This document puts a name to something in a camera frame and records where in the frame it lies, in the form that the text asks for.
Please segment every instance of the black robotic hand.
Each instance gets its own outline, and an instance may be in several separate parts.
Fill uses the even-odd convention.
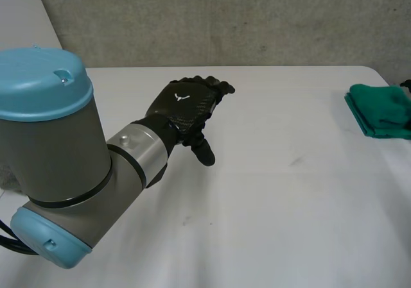
[[[149,126],[159,134],[169,154],[174,145],[182,143],[191,147],[201,163],[211,166],[215,163],[215,157],[202,129],[216,105],[226,94],[234,92],[233,86],[212,76],[171,81],[149,107],[145,121],[143,119],[138,123]]]

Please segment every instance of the white wall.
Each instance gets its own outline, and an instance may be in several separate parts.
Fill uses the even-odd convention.
[[[61,47],[41,0],[0,0],[0,50]]]

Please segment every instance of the black cable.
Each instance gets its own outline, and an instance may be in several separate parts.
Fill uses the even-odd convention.
[[[20,240],[9,239],[3,235],[0,235],[0,246],[7,248],[17,253],[27,254],[27,255],[37,255],[35,251],[29,248]]]
[[[10,250],[10,251],[15,251],[16,253],[20,253],[20,254],[25,254],[25,255],[38,255],[36,252],[32,251],[32,250],[26,250],[24,248],[20,248],[18,246],[12,246],[10,244],[2,244],[2,247]]]
[[[0,220],[0,229],[2,229],[4,232],[11,235],[14,239],[19,240],[19,238],[13,233],[13,230],[10,227],[8,227],[6,224],[4,224],[2,220]]]
[[[0,246],[7,248],[8,250],[15,251],[17,253],[21,254],[26,254],[26,255],[38,255],[35,251],[33,251],[31,248],[29,248],[25,243],[23,243],[8,227],[6,224],[0,220],[0,229],[11,235],[12,237],[15,237],[15,239],[10,239],[7,238],[3,235],[0,235]]]

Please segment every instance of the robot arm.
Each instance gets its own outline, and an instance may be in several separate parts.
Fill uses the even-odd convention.
[[[0,73],[0,149],[30,199],[11,228],[64,268],[77,265],[162,178],[176,144],[191,146],[204,165],[214,164],[201,131],[223,96],[234,92],[212,77],[173,81],[145,118],[106,143],[90,79],[75,55],[3,51]]]

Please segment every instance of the gray cylinder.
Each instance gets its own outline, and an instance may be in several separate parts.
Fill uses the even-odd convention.
[[[22,191],[43,202],[65,201],[90,191],[111,165],[94,98],[58,119],[0,119],[0,150]]]

